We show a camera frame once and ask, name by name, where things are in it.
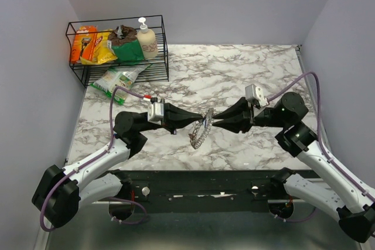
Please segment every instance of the wire basket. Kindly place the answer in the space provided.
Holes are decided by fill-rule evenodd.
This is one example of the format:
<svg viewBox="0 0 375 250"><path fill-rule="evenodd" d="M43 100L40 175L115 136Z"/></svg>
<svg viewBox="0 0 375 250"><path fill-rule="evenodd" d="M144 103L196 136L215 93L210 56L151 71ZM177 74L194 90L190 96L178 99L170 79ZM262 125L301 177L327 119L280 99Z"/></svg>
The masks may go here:
<svg viewBox="0 0 375 250"><path fill-rule="evenodd" d="M139 30L139 17L132 18L117 18L117 19L102 19L102 20L81 20L78 22L69 22L66 28L66 37L68 38L70 45L69 53L69 66L81 81L82 85L87 88L92 82L98 80L110 67L118 67L126 70L128 67L150 65L145 71L141 72L136 82L146 81L169 81L169 65L168 65L168 45L166 42L164 21L162 15L146 16L146 24L150 29L155 32L156 42L158 44L158 55L153 59L147 59L137 62L134 61L111 61L101 65L85 65L80 62L71 62L71 48L74 42L74 37L77 34L77 30L81 26L97 26L98 33L105 29L115 29L119 25L131 26L136 30Z"/></svg>

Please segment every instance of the plastic bag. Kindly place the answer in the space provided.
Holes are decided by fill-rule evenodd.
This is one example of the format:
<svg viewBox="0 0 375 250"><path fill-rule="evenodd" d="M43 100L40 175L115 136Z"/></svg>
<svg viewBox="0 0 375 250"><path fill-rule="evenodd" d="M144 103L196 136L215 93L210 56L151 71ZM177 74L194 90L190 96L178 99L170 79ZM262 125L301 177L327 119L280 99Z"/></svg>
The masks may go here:
<svg viewBox="0 0 375 250"><path fill-rule="evenodd" d="M108 36L111 32L111 29L107 29L96 34L93 58L92 60L81 58L82 64L104 64L117 59L113 51L108 48Z"/></svg>
<svg viewBox="0 0 375 250"><path fill-rule="evenodd" d="M138 64L145 57L137 39L137 31L129 26L117 27L108 37L108 48L112 49L119 61Z"/></svg>
<svg viewBox="0 0 375 250"><path fill-rule="evenodd" d="M150 65L127 67L122 70L111 67L101 78L90 85L96 89L102 90L108 97L112 97L113 90L116 86L122 86L130 90L138 75L149 66ZM114 100L118 104L123 105L127 97L128 93L119 89L116 91Z"/></svg>

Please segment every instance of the black metal frame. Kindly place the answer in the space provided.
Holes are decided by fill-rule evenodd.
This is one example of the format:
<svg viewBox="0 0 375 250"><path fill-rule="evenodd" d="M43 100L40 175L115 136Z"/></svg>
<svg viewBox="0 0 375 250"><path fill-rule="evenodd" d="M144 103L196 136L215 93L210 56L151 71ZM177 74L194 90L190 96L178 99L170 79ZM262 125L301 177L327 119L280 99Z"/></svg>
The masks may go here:
<svg viewBox="0 0 375 250"><path fill-rule="evenodd" d="M69 41L70 46L70 53L69 53L69 67L73 70L77 78L81 81L82 85L87 88L90 83L99 79L109 67L134 67L134 64L129 64L129 62L118 62L113 61L109 63L105 63L102 65L83 65L80 63L73 64L71 62L71 48L74 41L74 37L77 34L76 29L74 28L74 24L94 24L98 23L108 23L113 21L122 21L122 20L131 20L131 19L138 19L139 17L131 17L131 18L114 18L114 19L100 19L100 20L80 20L75 22L69 22L66 28L65 35ZM153 29L156 35L156 42L159 48L159 54L153 58L148 60L140 61L137 66L151 64L145 71L141 72L137 78L137 82L148 82L148 81L169 81L169 62L168 62L168 45L166 42L165 36L165 27L164 27L164 20L162 15L152 15L152 16L145 16L147 19L160 19L160 25L150 26L150 29Z"/></svg>
<svg viewBox="0 0 375 250"><path fill-rule="evenodd" d="M148 213L206 213L206 212L269 212L269 200L288 200L286 193L274 193L266 188L279 170L238 171L128 171L115 170L123 183L117 197L130 199L134 191L135 200ZM318 179L313 170L296 170L306 179ZM252 187L258 187L258 193ZM142 189L148 187L145 196ZM228 196L218 197L221 193ZM110 205L110 213L121 210Z"/></svg>

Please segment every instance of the bottle label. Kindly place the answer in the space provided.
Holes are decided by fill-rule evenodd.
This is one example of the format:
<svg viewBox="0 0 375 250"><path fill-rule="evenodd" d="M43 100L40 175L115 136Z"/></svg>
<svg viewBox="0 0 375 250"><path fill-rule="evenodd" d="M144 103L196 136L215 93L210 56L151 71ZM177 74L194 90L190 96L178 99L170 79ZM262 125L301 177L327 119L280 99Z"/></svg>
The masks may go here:
<svg viewBox="0 0 375 250"><path fill-rule="evenodd" d="M152 53L152 52L155 52L155 50L157 49L158 49L158 44L156 43L156 40L149 45L142 45L143 52Z"/></svg>

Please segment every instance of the green snack bag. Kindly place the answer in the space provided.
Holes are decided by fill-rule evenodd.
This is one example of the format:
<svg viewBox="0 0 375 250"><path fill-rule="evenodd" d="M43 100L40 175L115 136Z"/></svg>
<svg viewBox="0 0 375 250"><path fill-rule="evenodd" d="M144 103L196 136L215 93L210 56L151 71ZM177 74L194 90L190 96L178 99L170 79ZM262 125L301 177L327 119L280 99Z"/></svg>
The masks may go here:
<svg viewBox="0 0 375 250"><path fill-rule="evenodd" d="M112 97L113 91L116 86L122 86L126 89L131 89L133 83L138 77L138 74L147 69L150 65L141 65L138 67L127 67L126 69L116 69L111 67L107 72L97 81L90 85L96 89L102 90L108 97ZM116 91L114 100L123 105L128 93L119 89Z"/></svg>
<svg viewBox="0 0 375 250"><path fill-rule="evenodd" d="M145 57L137 39L137 31L121 25L108 36L108 48L112 49L119 61L127 64L138 64Z"/></svg>

